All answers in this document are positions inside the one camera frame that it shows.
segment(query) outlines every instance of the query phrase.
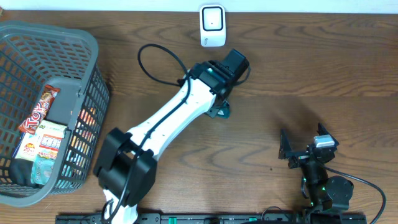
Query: red snack wrapper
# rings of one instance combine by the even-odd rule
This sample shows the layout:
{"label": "red snack wrapper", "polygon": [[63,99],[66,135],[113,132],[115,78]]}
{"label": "red snack wrapper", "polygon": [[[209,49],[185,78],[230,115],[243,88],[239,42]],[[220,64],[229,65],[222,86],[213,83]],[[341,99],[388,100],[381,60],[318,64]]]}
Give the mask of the red snack wrapper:
{"label": "red snack wrapper", "polygon": [[59,91],[60,89],[58,88],[45,85],[39,102],[36,104],[29,117],[22,122],[18,129],[23,133],[35,134],[37,127],[39,127],[40,122],[42,122],[45,115],[49,111],[51,104]]}

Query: small robot arm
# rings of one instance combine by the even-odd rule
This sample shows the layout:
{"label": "small robot arm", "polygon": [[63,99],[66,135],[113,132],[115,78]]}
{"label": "small robot arm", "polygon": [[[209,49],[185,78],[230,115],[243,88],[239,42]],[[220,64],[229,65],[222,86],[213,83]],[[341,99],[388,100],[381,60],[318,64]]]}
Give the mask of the small robot arm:
{"label": "small robot arm", "polygon": [[103,223],[136,221],[137,204],[153,186],[157,161],[166,147],[199,115],[220,114],[247,69],[248,60],[235,49],[222,62],[197,63],[180,91],[158,112],[126,133],[115,128],[106,136],[94,167],[107,200]]}

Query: wood grain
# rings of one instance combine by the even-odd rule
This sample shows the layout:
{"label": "wood grain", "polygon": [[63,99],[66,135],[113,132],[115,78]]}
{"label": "wood grain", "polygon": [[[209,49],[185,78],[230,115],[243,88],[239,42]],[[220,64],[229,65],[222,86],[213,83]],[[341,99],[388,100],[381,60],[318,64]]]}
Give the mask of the wood grain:
{"label": "wood grain", "polygon": [[[228,13],[227,44],[200,46],[197,13],[4,11],[22,20],[87,30],[99,43],[98,63],[112,88],[101,139],[115,126],[127,131],[176,92],[148,79],[137,64],[140,46],[153,42],[191,67],[221,60],[232,48],[246,55],[252,75],[234,89],[230,119],[201,116],[162,156],[157,180],[141,208],[173,213],[261,212],[299,209],[300,170],[277,159],[279,129],[297,150],[321,121],[341,146],[330,167],[379,185],[387,195],[380,223],[398,218],[398,16],[364,14]],[[148,71],[181,77],[168,55],[148,49]],[[351,212],[370,221],[381,205],[372,188],[354,182]],[[82,189],[49,196],[27,208],[0,205],[1,223],[53,223],[60,213],[98,211],[104,195],[89,175]]]}

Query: snack package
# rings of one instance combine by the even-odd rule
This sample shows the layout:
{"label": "snack package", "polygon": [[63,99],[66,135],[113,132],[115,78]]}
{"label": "snack package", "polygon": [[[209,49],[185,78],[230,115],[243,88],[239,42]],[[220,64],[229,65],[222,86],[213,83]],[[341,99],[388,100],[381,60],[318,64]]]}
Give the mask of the snack package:
{"label": "snack package", "polygon": [[50,179],[54,163],[55,160],[53,159],[37,156],[33,162],[32,175],[30,176],[32,184],[45,185]]}
{"label": "snack package", "polygon": [[51,104],[59,91],[60,89],[58,88],[54,88],[50,85],[45,85],[42,97],[40,98],[39,102],[36,104],[29,117],[26,118],[24,122],[22,122],[18,129],[23,133],[35,134],[37,127],[49,111]]}
{"label": "snack package", "polygon": [[57,158],[65,128],[67,127],[64,125],[43,120],[35,134],[24,133],[14,158],[32,162],[38,154],[51,159]]}

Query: basket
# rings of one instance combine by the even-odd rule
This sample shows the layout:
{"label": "basket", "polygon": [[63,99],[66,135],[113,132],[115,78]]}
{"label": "basket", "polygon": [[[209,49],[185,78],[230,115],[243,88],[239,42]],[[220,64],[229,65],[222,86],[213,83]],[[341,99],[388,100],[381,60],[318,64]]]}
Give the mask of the basket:
{"label": "basket", "polygon": [[[85,31],[0,23],[0,203],[28,206],[83,185],[109,103],[97,57],[98,44]],[[65,138],[45,185],[16,184],[9,168],[16,161],[18,126],[46,84],[61,90],[45,119],[67,126]]]}

